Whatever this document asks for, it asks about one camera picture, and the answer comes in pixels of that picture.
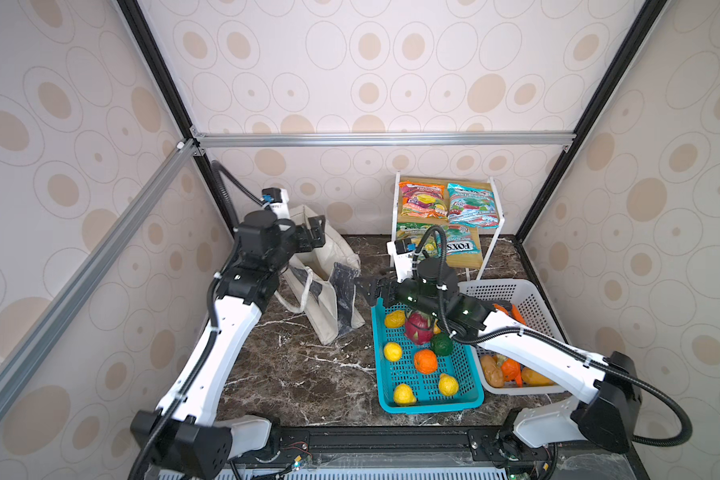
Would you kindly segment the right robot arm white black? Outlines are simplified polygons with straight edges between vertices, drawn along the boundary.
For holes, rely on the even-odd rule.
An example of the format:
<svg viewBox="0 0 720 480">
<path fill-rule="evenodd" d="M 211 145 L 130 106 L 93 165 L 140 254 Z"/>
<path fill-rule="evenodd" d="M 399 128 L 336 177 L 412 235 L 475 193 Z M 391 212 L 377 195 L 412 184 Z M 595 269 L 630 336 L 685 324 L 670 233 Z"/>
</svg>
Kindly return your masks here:
<svg viewBox="0 0 720 480">
<path fill-rule="evenodd" d="M 451 272 L 438 279 L 430 260 L 403 280 L 359 277 L 354 284 L 369 305 L 403 304 L 430 315 L 454 341 L 504 355 L 570 393 L 565 401 L 510 415 L 503 426 L 505 452 L 520 445 L 540 448 L 583 440 L 613 453 L 629 451 L 641 397 L 632 383 L 620 379 L 624 366 L 614 373 L 597 368 L 600 355 L 549 337 L 468 295 Z"/>
</svg>

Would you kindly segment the orange fruit candy bag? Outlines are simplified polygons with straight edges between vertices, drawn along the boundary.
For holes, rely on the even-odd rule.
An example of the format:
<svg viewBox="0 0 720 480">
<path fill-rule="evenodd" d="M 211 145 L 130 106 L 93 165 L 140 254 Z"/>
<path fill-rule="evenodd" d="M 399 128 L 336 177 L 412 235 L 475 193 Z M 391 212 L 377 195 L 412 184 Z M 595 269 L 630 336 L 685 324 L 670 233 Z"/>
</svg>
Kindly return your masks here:
<svg viewBox="0 0 720 480">
<path fill-rule="evenodd" d="M 404 181 L 399 188 L 402 215 L 436 219 L 447 217 L 446 188 L 443 185 Z"/>
</svg>

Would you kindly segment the green avocado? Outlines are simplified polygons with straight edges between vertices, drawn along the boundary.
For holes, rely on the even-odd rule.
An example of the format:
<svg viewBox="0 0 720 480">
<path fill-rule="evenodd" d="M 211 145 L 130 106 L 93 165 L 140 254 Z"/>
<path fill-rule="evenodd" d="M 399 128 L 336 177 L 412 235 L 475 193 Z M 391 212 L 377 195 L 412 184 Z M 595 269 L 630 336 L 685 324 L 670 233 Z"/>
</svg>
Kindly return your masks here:
<svg viewBox="0 0 720 480">
<path fill-rule="evenodd" d="M 448 357 L 454 350 L 454 342 L 446 333 L 439 333 L 431 338 L 429 347 L 436 356 Z"/>
</svg>

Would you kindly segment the teal mint candy bag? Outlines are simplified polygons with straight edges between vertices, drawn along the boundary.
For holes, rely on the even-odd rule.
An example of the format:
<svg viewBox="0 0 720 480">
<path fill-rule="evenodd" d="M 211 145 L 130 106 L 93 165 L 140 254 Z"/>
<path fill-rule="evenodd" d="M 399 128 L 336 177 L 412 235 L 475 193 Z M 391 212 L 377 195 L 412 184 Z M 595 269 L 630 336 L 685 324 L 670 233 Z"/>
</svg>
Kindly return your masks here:
<svg viewBox="0 0 720 480">
<path fill-rule="evenodd" d="M 493 228 L 499 224 L 496 201 L 491 190 L 449 183 L 447 191 L 448 220 L 451 224 L 483 229 Z"/>
</svg>

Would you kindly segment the cream canvas grocery bag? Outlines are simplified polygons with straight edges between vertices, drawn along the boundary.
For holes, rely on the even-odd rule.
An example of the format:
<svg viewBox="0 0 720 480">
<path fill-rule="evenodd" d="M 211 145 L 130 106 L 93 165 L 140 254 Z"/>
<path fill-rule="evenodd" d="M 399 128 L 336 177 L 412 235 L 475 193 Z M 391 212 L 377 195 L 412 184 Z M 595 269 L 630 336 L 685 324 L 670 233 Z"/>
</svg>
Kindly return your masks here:
<svg viewBox="0 0 720 480">
<path fill-rule="evenodd" d="M 289 312 L 304 314 L 319 342 L 327 345 L 362 327 L 365 320 L 355 307 L 359 255 L 333 226 L 327 224 L 324 232 L 325 244 L 291 257 L 282 274 L 297 302 L 288 302 L 280 293 L 275 298 Z"/>
</svg>

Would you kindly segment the pink dragon fruit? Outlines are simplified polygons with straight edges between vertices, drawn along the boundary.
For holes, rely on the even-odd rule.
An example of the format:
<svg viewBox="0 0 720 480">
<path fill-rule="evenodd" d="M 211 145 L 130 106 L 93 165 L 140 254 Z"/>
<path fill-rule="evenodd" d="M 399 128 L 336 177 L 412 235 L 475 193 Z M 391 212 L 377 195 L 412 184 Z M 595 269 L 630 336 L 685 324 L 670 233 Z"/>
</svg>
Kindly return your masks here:
<svg viewBox="0 0 720 480">
<path fill-rule="evenodd" d="M 434 336 L 434 320 L 419 311 L 410 313 L 404 324 L 405 336 L 415 345 L 424 345 Z"/>
</svg>

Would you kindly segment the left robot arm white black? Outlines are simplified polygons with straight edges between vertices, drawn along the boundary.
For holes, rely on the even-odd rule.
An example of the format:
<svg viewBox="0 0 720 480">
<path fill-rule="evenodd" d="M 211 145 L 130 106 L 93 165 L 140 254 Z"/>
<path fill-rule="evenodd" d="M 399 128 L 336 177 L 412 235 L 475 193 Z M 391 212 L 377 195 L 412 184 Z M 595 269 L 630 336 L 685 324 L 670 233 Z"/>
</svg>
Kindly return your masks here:
<svg viewBox="0 0 720 480">
<path fill-rule="evenodd" d="M 267 209 L 245 216 L 231 255 L 208 287 L 208 322 L 195 349 L 159 405 L 139 411 L 131 422 L 140 452 L 130 478 L 142 479 L 156 466 L 213 479 L 229 459 L 267 444 L 267 419 L 247 416 L 239 429 L 217 425 L 220 397 L 243 344 L 278 290 L 281 272 L 293 255 L 325 245 L 325 227 L 322 215 L 303 224 Z"/>
</svg>

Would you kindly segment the orange tangerine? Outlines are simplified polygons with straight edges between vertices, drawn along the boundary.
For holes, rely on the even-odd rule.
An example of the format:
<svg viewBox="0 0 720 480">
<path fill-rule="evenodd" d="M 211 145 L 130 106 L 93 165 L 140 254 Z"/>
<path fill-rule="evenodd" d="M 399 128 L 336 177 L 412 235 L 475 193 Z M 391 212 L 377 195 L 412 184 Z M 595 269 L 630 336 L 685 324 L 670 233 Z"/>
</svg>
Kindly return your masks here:
<svg viewBox="0 0 720 480">
<path fill-rule="evenodd" d="M 413 366 L 422 375 L 430 375 L 438 369 L 438 358 L 429 349 L 417 351 L 413 356 Z"/>
</svg>

